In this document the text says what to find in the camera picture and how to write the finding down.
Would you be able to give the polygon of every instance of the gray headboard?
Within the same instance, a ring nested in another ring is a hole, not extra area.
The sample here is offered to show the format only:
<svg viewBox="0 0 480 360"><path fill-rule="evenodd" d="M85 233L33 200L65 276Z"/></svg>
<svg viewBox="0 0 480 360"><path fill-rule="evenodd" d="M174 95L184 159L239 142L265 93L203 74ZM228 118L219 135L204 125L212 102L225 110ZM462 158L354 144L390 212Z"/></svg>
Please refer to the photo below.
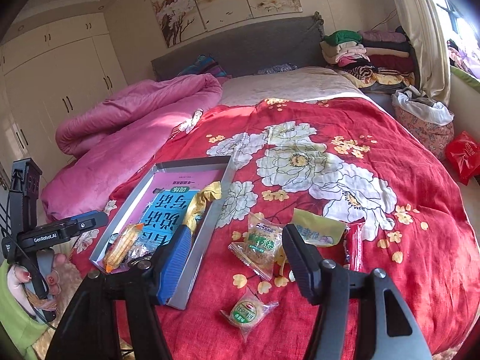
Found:
<svg viewBox="0 0 480 360"><path fill-rule="evenodd" d="M171 80L199 55L212 56L227 74L248 76L263 68L292 63L325 66L319 42L323 20L292 17L248 24L219 32L169 52L152 61L157 81Z"/></svg>

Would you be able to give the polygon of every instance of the box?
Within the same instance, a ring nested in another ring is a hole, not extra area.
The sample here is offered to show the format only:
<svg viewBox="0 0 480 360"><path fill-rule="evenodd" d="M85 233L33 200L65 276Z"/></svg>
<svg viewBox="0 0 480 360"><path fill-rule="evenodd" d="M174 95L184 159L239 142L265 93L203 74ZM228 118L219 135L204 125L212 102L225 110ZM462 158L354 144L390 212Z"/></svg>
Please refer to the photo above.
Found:
<svg viewBox="0 0 480 360"><path fill-rule="evenodd" d="M105 250L112 234L119 233L128 223L137 223L139 220L139 212L142 212L142 205L145 205L145 194L153 185L156 173L171 173L176 176L183 174L197 174L198 180L205 185L196 185L195 189L202 189L213 181L220 181L222 188L222 198L213 200L205 210L202 221L197 228L197 236L191 248L190 254L185 263L185 267L178 281L177 289L173 296L167 301L167 305L184 310L187 306L191 290L195 283L195 279L200 268L203 256L206 252L210 238L212 237L215 225L222 210L225 199L229 193L234 174L236 172L234 163L230 156L194 158L189 160L170 161L157 163L148 171L148 173L140 180L135 189L131 192L124 204L120 207L105 232L100 237L95 247L90 261L93 265L102 271L104 270L101 260L105 255Z"/></svg>

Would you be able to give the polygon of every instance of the curtain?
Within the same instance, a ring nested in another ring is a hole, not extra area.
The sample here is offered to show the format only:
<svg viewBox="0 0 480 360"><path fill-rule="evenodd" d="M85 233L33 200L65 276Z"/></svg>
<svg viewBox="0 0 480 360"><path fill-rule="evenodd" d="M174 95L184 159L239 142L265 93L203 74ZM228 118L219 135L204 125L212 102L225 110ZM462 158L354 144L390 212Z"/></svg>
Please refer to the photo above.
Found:
<svg viewBox="0 0 480 360"><path fill-rule="evenodd" d="M432 0L394 0L403 30L415 49L420 88L448 105L450 64L445 38Z"/></svg>

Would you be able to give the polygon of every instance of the bolt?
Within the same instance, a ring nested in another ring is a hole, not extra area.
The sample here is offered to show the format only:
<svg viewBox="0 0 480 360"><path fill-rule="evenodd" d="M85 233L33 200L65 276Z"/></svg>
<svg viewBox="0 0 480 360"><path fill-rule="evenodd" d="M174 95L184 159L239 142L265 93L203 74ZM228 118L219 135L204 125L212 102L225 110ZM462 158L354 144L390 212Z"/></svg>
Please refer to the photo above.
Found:
<svg viewBox="0 0 480 360"><path fill-rule="evenodd" d="M322 265L324 266L324 268L333 269L337 264L335 264L335 261L333 261L332 259L324 259L322 261Z"/></svg>
<svg viewBox="0 0 480 360"><path fill-rule="evenodd" d="M378 278L383 279L385 276L387 276L387 273L382 269L382 268L375 268L373 270L373 274L377 276Z"/></svg>
<svg viewBox="0 0 480 360"><path fill-rule="evenodd" d="M137 267L138 269L148 269L152 266L152 263L150 262L149 259L143 259L141 261L138 261Z"/></svg>
<svg viewBox="0 0 480 360"><path fill-rule="evenodd" d="M93 270L93 271L90 271L87 275L90 279L96 279L97 277L100 276L100 271L98 271L97 269Z"/></svg>

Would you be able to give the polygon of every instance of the red floral bedspread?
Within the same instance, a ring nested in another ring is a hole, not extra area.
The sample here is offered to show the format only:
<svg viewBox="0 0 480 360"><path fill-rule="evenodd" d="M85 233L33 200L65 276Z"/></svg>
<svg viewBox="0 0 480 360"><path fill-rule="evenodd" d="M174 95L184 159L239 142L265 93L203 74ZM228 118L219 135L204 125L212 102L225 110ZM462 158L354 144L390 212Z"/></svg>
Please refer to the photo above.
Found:
<svg viewBox="0 0 480 360"><path fill-rule="evenodd" d="M364 99L315 104L268 99L257 106L218 106L188 135L180 132L111 195L112 217L143 174L160 161L233 155L238 171L185 311L158 307L175 359L301 359L317 308L285 278L262 284L263 302L280 305L243 343L220 310L230 311L248 278L260 278L227 246L247 231L248 212L286 224L293 208L345 222L365 222L363 268L384 268L417 318L433 353L459 344L476 314L480 258L458 186L435 157L390 116ZM72 261L82 274L98 231L77 243ZM322 254L343 263L342 246ZM241 276L236 283L241 285ZM121 337L128 340L118 306ZM353 356L357 307L350 305L344 358Z"/></svg>

